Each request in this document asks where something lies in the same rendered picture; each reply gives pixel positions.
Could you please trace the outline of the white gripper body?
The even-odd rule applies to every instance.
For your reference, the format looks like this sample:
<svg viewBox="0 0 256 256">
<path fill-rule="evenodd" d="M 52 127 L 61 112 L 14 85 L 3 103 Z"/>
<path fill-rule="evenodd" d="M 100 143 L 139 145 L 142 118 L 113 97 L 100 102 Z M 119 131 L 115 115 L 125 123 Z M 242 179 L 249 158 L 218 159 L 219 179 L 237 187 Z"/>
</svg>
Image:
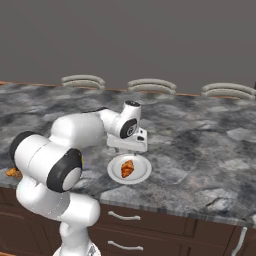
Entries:
<svg viewBox="0 0 256 256">
<path fill-rule="evenodd" d="M 142 136 L 131 136 L 126 139 L 117 138 L 111 134 L 107 136 L 109 147 L 127 149 L 136 152 L 146 152 L 148 148 L 147 140 Z"/>
</svg>

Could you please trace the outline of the white round plate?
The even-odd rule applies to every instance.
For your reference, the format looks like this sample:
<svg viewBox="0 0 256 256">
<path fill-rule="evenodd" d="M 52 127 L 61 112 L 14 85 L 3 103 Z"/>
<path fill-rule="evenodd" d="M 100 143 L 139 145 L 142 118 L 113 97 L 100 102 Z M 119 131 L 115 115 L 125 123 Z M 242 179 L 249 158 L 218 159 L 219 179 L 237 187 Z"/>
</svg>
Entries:
<svg viewBox="0 0 256 256">
<path fill-rule="evenodd" d="M 123 177 L 122 165 L 131 160 L 134 171 L 127 177 Z M 141 155 L 122 154 L 114 157 L 108 164 L 108 174 L 112 180 L 125 185 L 134 185 L 146 180 L 152 171 L 151 163 Z"/>
</svg>

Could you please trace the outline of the brown croissant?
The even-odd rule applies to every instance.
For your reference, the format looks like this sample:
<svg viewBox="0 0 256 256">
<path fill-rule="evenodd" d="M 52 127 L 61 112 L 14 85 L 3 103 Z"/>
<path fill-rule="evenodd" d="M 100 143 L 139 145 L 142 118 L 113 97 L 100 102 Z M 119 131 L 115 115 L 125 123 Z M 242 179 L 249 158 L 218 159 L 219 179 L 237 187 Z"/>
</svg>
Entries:
<svg viewBox="0 0 256 256">
<path fill-rule="evenodd" d="M 123 178 L 128 177 L 134 171 L 134 164 L 132 160 L 124 162 L 121 166 L 121 175 Z"/>
</svg>

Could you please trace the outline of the grey stool backrest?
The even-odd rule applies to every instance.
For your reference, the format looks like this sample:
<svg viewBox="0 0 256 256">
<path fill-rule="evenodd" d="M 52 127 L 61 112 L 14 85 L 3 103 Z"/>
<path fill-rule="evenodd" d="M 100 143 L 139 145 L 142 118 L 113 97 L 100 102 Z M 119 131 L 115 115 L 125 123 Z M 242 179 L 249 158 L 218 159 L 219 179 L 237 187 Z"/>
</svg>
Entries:
<svg viewBox="0 0 256 256">
<path fill-rule="evenodd" d="M 63 77 L 61 83 L 66 87 L 88 87 L 98 90 L 105 89 L 105 81 L 94 75 L 70 75 Z"/>
<path fill-rule="evenodd" d="M 211 83 L 202 87 L 205 97 L 235 97 L 238 99 L 255 100 L 256 89 L 235 83 Z"/>
<path fill-rule="evenodd" d="M 177 86 L 169 81 L 162 79 L 143 78 L 128 82 L 128 91 L 155 91 L 169 95 L 176 94 Z"/>
</svg>

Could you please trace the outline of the dark wood drawer front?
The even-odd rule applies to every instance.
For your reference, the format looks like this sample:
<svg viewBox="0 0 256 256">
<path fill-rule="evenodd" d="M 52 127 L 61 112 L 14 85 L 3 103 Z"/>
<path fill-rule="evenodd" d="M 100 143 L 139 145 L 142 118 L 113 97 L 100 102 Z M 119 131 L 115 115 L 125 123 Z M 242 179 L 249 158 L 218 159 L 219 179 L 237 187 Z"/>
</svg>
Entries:
<svg viewBox="0 0 256 256">
<path fill-rule="evenodd" d="M 103 256 L 192 256 L 192 250 L 162 238 L 152 238 L 132 232 L 95 227 L 89 229 L 92 240 L 102 250 Z M 126 251 L 108 245 L 112 240 L 123 246 L 142 246 L 143 251 Z"/>
<path fill-rule="evenodd" d="M 138 215 L 141 217 L 141 220 L 120 220 L 115 217 L 109 216 L 108 211 L 114 211 L 115 213 L 122 216 Z M 197 226 L 197 220 L 193 220 L 190 218 L 106 204 L 101 205 L 100 221 L 108 224 L 118 224 L 186 237 L 193 237 Z"/>
</svg>

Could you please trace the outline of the brown pastry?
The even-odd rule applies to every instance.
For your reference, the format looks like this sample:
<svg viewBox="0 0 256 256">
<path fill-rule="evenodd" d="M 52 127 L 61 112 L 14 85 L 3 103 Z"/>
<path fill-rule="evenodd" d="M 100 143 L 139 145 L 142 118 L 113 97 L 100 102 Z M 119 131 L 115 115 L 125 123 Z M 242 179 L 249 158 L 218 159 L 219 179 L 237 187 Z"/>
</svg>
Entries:
<svg viewBox="0 0 256 256">
<path fill-rule="evenodd" d="M 5 175 L 8 177 L 21 178 L 22 173 L 17 168 L 10 168 L 5 171 Z"/>
</svg>

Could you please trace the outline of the dark wood cupboard door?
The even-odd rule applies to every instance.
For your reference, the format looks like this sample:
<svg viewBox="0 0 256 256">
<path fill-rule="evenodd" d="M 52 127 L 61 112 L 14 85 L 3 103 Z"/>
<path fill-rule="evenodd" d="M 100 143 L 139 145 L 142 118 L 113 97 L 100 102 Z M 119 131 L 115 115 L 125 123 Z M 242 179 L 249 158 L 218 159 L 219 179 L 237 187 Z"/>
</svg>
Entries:
<svg viewBox="0 0 256 256">
<path fill-rule="evenodd" d="M 232 252 L 238 245 L 242 227 L 236 226 L 226 248 L 224 256 L 232 256 Z M 235 256 L 256 256 L 256 229 L 248 228 L 241 248 Z"/>
<path fill-rule="evenodd" d="M 0 188 L 0 255 L 52 256 L 61 245 L 59 223 L 31 213 L 12 188 Z"/>
</svg>

